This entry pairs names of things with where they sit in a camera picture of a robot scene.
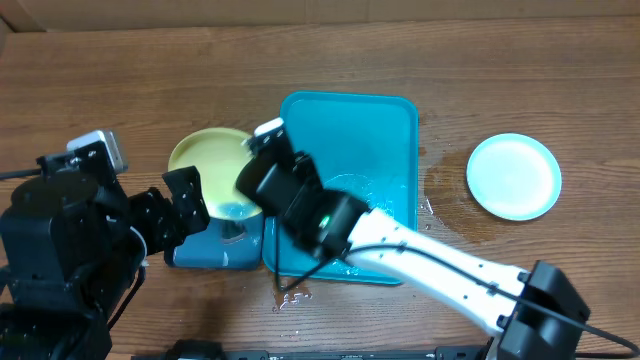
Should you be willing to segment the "yellow plate with blue stain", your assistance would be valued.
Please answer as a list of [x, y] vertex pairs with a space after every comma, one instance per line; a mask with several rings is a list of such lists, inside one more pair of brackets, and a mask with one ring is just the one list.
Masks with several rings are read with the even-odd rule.
[[239, 221], [261, 209], [236, 189], [241, 170], [252, 159], [246, 144], [250, 135], [230, 128], [208, 128], [182, 139], [172, 151], [168, 170], [195, 166], [209, 216]]

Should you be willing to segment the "light blue plate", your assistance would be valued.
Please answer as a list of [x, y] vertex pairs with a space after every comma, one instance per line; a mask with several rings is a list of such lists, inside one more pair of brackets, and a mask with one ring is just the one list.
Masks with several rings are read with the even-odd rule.
[[469, 156], [466, 182], [487, 212], [509, 221], [534, 220], [559, 199], [562, 173], [553, 153], [517, 133], [494, 135]]

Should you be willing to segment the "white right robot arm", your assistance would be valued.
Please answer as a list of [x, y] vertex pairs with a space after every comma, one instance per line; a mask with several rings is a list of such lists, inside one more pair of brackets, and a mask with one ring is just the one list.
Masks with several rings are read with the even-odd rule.
[[295, 245], [322, 263], [341, 260], [409, 283], [455, 309], [492, 339], [489, 359], [575, 359], [590, 310], [566, 275], [487, 261], [324, 188], [308, 155], [263, 151], [237, 189], [276, 217]]

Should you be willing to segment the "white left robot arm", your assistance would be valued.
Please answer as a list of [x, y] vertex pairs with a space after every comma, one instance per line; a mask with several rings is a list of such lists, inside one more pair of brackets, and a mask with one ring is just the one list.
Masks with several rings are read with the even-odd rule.
[[1, 216], [4, 359], [104, 359], [110, 331], [145, 280], [150, 255], [205, 230], [195, 167], [164, 174], [171, 192], [126, 196], [115, 176], [61, 172], [31, 179]]

